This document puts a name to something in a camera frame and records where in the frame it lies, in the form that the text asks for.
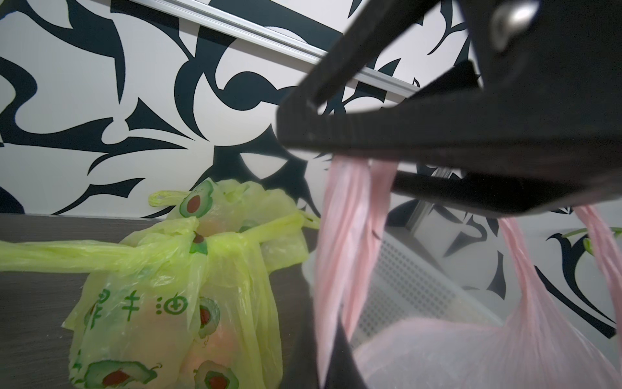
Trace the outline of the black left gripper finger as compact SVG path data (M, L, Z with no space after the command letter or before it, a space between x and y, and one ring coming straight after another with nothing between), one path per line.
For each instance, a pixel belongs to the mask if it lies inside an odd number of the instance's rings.
M283 379L281 388L365 388L356 367L342 325L334 340L330 367L324 385L317 378L313 307L309 298L279 303L283 341Z

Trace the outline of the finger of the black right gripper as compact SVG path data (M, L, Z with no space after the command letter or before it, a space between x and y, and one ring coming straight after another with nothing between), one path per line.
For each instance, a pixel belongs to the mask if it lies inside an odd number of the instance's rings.
M532 215L620 199L621 190L468 173L462 179L399 171L392 191L485 217Z
M481 74L473 87L416 94L389 109L322 116L327 102L432 8L370 1L280 105L285 147L421 162L555 183L621 175L621 4L462 1Z

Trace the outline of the pink apple print plastic bag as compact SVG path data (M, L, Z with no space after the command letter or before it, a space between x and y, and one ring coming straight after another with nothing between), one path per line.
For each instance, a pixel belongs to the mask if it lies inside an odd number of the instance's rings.
M317 378L327 384L339 329L353 334L382 244L398 165L332 159L314 276ZM405 319L355 352L364 381L380 388L618 388L621 372L556 308L513 218L499 222L522 291L500 327Z

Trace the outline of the green avocado print plastic bag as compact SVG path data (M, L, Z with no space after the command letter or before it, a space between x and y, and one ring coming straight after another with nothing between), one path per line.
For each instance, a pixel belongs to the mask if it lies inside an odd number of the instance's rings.
M171 207L168 219L195 217L197 232L243 233L295 215L296 223L260 243L267 271L273 272L309 258L304 228L317 229L319 218L302 211L281 189L266 190L255 182L205 179L192 191L158 191L148 198L152 207Z

